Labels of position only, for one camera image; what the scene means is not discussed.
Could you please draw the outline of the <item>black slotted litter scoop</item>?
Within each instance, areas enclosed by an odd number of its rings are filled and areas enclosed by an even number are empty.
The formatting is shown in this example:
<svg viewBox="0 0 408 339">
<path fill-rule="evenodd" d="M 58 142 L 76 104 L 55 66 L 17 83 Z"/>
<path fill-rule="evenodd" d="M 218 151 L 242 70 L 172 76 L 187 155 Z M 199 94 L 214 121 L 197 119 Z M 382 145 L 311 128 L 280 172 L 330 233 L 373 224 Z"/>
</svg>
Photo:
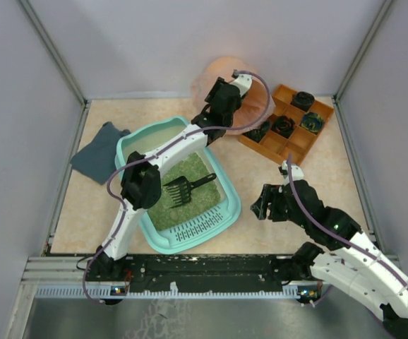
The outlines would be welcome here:
<svg viewBox="0 0 408 339">
<path fill-rule="evenodd" d="M 210 173 L 194 182 L 190 182 L 185 176 L 180 176 L 164 184 L 163 187 L 173 201 L 172 208 L 179 208 L 191 202 L 192 190 L 210 183 L 216 178 L 215 173 Z"/>
</svg>

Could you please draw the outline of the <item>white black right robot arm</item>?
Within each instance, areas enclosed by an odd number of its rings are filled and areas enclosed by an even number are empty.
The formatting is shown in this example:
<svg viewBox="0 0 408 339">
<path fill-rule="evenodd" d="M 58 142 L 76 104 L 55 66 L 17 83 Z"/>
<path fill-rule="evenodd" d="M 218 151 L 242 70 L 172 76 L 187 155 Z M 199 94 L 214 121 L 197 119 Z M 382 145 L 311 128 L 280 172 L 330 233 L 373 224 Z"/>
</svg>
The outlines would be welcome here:
<svg viewBox="0 0 408 339">
<path fill-rule="evenodd" d="M 285 160 L 282 184 L 264 184 L 250 207 L 259 220 L 290 221 L 311 238 L 280 268 L 330 283 L 366 307 L 394 338 L 408 338 L 408 276 L 361 226 L 339 208 L 325 206 L 300 166 Z"/>
</svg>

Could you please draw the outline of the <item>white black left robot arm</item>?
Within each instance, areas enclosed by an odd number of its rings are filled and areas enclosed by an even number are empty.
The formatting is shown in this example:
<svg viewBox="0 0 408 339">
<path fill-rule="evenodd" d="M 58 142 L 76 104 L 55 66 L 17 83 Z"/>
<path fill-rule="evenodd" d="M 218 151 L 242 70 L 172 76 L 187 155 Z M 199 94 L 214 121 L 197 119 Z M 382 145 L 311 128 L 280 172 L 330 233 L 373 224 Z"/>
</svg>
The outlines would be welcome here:
<svg viewBox="0 0 408 339">
<path fill-rule="evenodd" d="M 117 276 L 140 219 L 160 199 L 162 177 L 191 153 L 234 130 L 234 113 L 251 89 L 253 75 L 249 71 L 235 71 L 232 78 L 231 82 L 223 78 L 215 81 L 204 108 L 182 132 L 146 154 L 133 152 L 127 163 L 113 173 L 114 177 L 123 175 L 121 193 L 108 193 L 120 203 L 119 211 L 106 239 L 88 261 L 85 278 L 91 273 L 100 278 Z"/>
</svg>

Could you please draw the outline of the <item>teal plastic litter box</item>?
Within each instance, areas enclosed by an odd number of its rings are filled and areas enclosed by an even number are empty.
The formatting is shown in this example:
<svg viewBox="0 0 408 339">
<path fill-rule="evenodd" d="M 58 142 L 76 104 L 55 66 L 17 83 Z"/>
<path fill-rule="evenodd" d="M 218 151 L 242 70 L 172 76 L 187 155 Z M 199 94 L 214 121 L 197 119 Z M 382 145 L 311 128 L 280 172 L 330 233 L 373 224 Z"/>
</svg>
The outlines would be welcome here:
<svg viewBox="0 0 408 339">
<path fill-rule="evenodd" d="M 184 117 L 176 116 L 149 124 L 120 138 L 116 145 L 115 167 L 119 169 L 124 166 L 128 156 L 134 151 L 146 154 L 168 143 L 187 126 L 188 121 Z M 139 228 L 148 244 L 162 254 L 176 254 L 206 242 L 231 226 L 241 213 L 241 199 L 213 152 L 204 147 L 195 153 L 217 175 L 215 180 L 222 200 L 204 213 L 162 231 L 157 231 L 148 212 L 144 213 L 139 221 Z"/>
</svg>

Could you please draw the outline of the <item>green cat litter pellets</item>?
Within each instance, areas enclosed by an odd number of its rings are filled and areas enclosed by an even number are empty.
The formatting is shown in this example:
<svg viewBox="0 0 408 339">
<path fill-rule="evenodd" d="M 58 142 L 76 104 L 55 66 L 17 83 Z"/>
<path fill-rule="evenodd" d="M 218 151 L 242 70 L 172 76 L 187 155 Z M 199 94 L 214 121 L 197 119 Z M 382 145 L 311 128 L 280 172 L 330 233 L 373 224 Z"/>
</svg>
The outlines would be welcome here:
<svg viewBox="0 0 408 339">
<path fill-rule="evenodd" d="M 180 176 L 185 176 L 190 182 L 195 182 L 213 172 L 206 167 L 198 153 L 192 153 L 173 166 L 162 178 L 162 195 L 159 201 L 148 211 L 154 228 L 157 231 L 166 230 L 215 207 L 222 200 L 215 179 L 192 190 L 191 201 L 179 207 L 174 207 L 177 202 L 170 195 L 171 191 L 165 186 Z"/>
</svg>

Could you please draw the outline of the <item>orange bin with plastic liner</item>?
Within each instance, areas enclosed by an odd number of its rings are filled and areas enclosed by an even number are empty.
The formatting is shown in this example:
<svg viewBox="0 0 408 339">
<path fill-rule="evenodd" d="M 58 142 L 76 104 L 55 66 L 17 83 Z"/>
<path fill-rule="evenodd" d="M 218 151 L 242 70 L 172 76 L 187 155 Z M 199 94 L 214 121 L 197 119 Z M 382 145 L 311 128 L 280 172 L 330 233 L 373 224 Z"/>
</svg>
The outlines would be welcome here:
<svg viewBox="0 0 408 339">
<path fill-rule="evenodd" d="M 197 113 L 205 106 L 205 97 L 210 92 L 212 86 L 218 77 L 230 82 L 233 80 L 233 71 L 250 71 L 260 75 L 258 70 L 247 64 L 245 61 L 235 56 L 222 56 L 212 61 L 205 70 L 195 78 L 191 84 L 191 99 Z M 233 127 L 241 127 L 250 124 L 262 115 L 265 108 L 268 113 L 257 124 L 251 128 L 254 129 L 262 124 L 271 114 L 274 104 L 267 104 L 267 90 L 265 86 L 256 78 L 253 78 L 253 84 L 243 100 L 241 108 L 234 114 Z"/>
</svg>

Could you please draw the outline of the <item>dark green rolled sock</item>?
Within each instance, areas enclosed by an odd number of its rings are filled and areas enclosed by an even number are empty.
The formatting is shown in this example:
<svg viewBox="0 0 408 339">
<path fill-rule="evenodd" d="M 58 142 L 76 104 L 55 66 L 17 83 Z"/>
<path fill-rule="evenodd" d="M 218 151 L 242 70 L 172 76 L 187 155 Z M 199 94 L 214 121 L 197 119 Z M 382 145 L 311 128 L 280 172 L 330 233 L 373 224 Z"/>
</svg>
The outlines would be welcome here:
<svg viewBox="0 0 408 339">
<path fill-rule="evenodd" d="M 258 128 L 252 129 L 243 133 L 248 139 L 260 143 L 267 132 L 270 130 L 271 122 L 269 120 L 264 121 Z"/>
</svg>

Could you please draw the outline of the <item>black orange rolled sock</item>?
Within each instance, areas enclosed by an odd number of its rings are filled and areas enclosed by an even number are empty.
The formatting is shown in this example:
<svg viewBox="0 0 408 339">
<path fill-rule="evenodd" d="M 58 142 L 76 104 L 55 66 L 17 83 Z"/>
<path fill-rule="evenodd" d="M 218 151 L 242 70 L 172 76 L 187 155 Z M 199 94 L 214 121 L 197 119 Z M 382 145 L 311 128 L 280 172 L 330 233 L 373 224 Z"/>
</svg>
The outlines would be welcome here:
<svg viewBox="0 0 408 339">
<path fill-rule="evenodd" d="M 295 130 L 295 121 L 285 115 L 282 115 L 272 123 L 271 130 L 278 135 L 289 138 Z"/>
</svg>

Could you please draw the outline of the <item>orange wooden compartment tray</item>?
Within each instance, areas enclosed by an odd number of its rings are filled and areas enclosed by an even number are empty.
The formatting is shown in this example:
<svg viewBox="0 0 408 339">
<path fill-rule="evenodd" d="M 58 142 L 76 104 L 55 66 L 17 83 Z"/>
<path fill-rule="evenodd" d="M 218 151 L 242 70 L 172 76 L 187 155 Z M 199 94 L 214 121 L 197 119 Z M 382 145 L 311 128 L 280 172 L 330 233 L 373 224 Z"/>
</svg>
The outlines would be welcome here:
<svg viewBox="0 0 408 339">
<path fill-rule="evenodd" d="M 272 100 L 272 114 L 257 129 L 240 135 L 239 142 L 278 164 L 291 157 L 300 165 L 335 110 L 308 92 L 282 84 Z"/>
</svg>

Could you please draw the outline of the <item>blue yellow rolled sock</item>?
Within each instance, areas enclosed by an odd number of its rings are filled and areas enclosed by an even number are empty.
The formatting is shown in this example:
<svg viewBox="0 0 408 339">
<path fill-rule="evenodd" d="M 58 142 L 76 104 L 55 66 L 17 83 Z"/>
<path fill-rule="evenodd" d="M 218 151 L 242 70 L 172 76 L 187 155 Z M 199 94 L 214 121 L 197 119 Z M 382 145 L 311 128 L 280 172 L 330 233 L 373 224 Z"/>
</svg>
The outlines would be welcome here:
<svg viewBox="0 0 408 339">
<path fill-rule="evenodd" d="M 308 112 L 302 118 L 300 127 L 313 133 L 319 134 L 325 125 L 325 121 L 321 115 L 315 112 Z"/>
</svg>

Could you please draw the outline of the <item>folded dark grey cloth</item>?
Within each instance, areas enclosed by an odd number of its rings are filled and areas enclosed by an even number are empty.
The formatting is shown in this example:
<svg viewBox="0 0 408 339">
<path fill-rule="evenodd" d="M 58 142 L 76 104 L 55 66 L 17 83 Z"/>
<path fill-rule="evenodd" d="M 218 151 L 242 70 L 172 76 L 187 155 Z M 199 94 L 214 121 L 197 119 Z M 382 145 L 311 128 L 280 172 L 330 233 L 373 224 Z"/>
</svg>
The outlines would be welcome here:
<svg viewBox="0 0 408 339">
<path fill-rule="evenodd" d="M 100 185 L 105 184 L 116 170 L 116 145 L 130 133 L 128 129 L 117 129 L 110 121 L 105 122 L 95 137 L 71 158 L 72 170 Z"/>
</svg>

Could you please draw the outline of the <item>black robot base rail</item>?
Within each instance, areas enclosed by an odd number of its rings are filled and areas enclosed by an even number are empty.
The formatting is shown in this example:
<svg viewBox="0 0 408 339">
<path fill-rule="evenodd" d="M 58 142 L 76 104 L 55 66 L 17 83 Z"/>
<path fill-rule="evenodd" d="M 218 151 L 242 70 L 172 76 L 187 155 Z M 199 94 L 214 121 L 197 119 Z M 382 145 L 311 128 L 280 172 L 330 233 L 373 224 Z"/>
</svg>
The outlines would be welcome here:
<svg viewBox="0 0 408 339">
<path fill-rule="evenodd" d="M 120 282 L 116 296 L 177 293 L 210 297 L 247 297 L 291 292 L 303 304 L 321 299 L 323 284 L 311 276 L 303 256 L 274 254 L 132 254 L 117 261 L 104 254 L 89 260 L 84 280 Z"/>
</svg>

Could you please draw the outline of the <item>aluminium frame rail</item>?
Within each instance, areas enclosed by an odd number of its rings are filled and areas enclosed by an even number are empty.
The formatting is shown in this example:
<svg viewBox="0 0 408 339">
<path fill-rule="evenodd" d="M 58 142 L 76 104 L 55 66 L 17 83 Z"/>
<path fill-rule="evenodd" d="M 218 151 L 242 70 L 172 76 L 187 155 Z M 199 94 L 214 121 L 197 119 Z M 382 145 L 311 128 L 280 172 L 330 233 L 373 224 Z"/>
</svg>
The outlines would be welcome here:
<svg viewBox="0 0 408 339">
<path fill-rule="evenodd" d="M 29 258 L 23 279 L 39 281 L 128 282 L 133 285 L 158 278 L 253 277 L 266 281 L 313 280 L 303 264 L 293 264 L 290 255 L 274 254 L 132 254 L 110 269 L 97 261 L 85 272 L 90 258 L 78 256 L 45 256 Z"/>
</svg>

